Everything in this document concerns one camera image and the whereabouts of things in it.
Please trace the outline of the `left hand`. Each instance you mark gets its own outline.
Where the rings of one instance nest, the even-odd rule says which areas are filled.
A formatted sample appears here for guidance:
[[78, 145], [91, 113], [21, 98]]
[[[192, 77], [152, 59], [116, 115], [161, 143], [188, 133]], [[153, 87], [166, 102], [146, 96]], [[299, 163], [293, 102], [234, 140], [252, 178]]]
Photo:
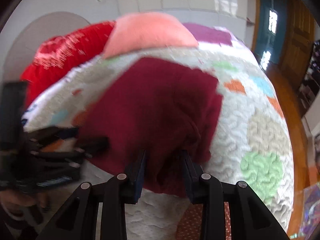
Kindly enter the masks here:
[[22, 207], [37, 205], [41, 208], [45, 208], [48, 203], [48, 193], [28, 195], [14, 190], [1, 191], [1, 207], [4, 212], [14, 220], [22, 220], [24, 218]]

